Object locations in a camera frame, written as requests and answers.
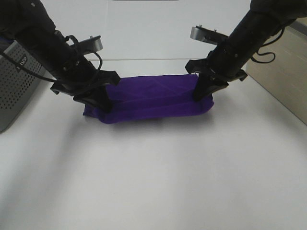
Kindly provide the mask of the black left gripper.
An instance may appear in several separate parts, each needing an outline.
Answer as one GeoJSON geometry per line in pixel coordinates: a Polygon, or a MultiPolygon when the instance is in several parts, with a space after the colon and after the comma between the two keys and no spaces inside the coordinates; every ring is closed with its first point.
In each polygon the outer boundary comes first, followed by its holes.
{"type": "Polygon", "coordinates": [[[102,69],[103,61],[95,67],[92,62],[80,62],[64,72],[64,77],[57,79],[51,86],[55,94],[76,95],[73,100],[85,105],[99,108],[104,112],[112,110],[106,85],[118,85],[120,76],[115,71],[102,69]]]}

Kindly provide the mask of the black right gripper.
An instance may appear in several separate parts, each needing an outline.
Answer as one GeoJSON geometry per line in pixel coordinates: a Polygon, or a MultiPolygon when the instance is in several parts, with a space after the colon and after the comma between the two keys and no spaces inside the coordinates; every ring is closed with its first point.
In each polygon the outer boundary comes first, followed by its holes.
{"type": "Polygon", "coordinates": [[[213,51],[208,54],[207,58],[189,60],[185,65],[188,73],[209,74],[210,77],[222,80],[198,80],[193,91],[193,100],[200,101],[202,98],[228,87],[227,82],[243,81],[247,77],[247,73],[241,69],[243,65],[244,63],[238,54],[217,54],[213,51]]]}

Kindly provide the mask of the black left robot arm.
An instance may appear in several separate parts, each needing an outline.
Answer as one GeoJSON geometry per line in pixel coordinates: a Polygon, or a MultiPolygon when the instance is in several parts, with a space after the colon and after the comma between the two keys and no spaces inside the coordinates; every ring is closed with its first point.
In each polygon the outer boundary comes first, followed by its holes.
{"type": "Polygon", "coordinates": [[[17,41],[52,76],[48,79],[31,72],[1,51],[1,55],[19,69],[53,85],[55,94],[64,93],[85,105],[110,112],[113,104],[107,85],[118,85],[115,71],[104,71],[85,58],[99,57],[101,37],[79,42],[75,36],[63,36],[56,29],[44,5],[39,0],[2,0],[0,2],[0,35],[17,41]]]}

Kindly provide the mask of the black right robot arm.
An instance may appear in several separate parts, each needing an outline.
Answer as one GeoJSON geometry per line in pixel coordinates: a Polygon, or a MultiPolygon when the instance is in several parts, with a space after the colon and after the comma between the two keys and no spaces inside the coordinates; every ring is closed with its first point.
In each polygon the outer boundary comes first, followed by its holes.
{"type": "Polygon", "coordinates": [[[226,88],[229,82],[243,81],[247,73],[242,67],[268,44],[267,40],[306,15],[305,0],[253,0],[249,11],[229,36],[201,26],[193,27],[192,39],[215,45],[206,58],[190,60],[185,66],[189,74],[199,75],[193,99],[199,101],[226,88]]]}

